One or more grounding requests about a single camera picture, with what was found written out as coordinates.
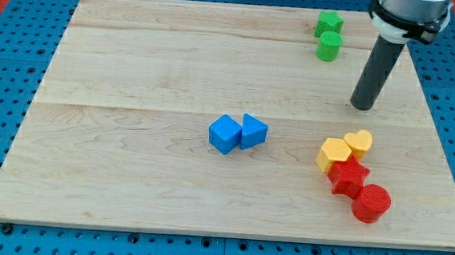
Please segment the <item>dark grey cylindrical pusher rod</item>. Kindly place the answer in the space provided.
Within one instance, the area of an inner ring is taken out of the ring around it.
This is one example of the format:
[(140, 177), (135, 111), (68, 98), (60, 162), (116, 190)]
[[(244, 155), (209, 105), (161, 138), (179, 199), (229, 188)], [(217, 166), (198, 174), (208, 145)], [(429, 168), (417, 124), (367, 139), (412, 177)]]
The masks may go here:
[(372, 109), (404, 47), (404, 44), (389, 42), (381, 36), (377, 37), (360, 79), (352, 92), (350, 102), (353, 107), (360, 111)]

